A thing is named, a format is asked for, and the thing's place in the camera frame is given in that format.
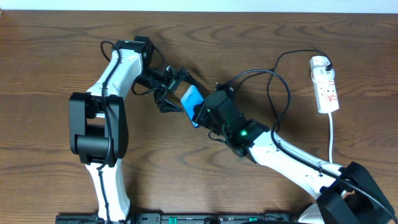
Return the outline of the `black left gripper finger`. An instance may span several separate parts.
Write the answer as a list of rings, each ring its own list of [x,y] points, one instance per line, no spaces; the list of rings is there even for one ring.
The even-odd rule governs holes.
[[[197,87],[197,88],[201,88],[201,84],[200,84],[199,82],[197,82],[197,81],[191,76],[191,74],[189,73],[189,71],[188,71],[184,66],[182,66],[182,67],[180,68],[180,74],[181,74],[181,79],[182,79],[183,82],[186,82],[186,83],[188,83],[188,84],[191,84],[191,85],[193,85],[193,86],[195,86],[195,87]]]
[[[170,113],[170,112],[179,112],[183,113],[183,109],[177,106],[175,103],[172,103],[170,100],[164,98],[160,100],[157,104],[158,109],[161,113]]]

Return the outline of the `blue Galaxy smartphone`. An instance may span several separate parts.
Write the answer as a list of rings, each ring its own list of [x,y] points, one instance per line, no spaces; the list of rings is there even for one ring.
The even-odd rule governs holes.
[[[194,115],[195,115],[194,107],[202,104],[203,101],[204,101],[204,98],[202,97],[201,93],[199,92],[198,88],[195,85],[190,85],[190,87],[187,89],[187,91],[184,93],[184,95],[180,99],[180,102],[181,102],[190,122],[193,124],[194,128],[199,127],[199,125],[196,122],[194,122],[194,120],[193,120]]]

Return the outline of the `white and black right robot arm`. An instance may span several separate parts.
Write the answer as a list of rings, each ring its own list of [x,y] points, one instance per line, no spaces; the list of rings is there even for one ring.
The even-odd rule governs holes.
[[[395,211],[368,170],[351,162],[343,167],[319,159],[282,139],[274,129],[246,119],[233,92],[204,97],[193,87],[181,99],[194,127],[218,135],[238,157],[275,170],[316,201],[299,216],[300,223],[388,223]]]

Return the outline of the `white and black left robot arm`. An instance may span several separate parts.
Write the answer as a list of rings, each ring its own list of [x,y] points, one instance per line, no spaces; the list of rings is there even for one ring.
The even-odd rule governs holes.
[[[127,196],[122,159],[129,132],[124,100],[139,84],[153,93],[162,113],[183,109],[167,99],[181,82],[199,83],[185,67],[151,67],[155,45],[146,36],[112,42],[109,62],[98,81],[69,99],[70,149],[78,155],[93,180],[99,203],[96,223],[128,223],[131,201]]]

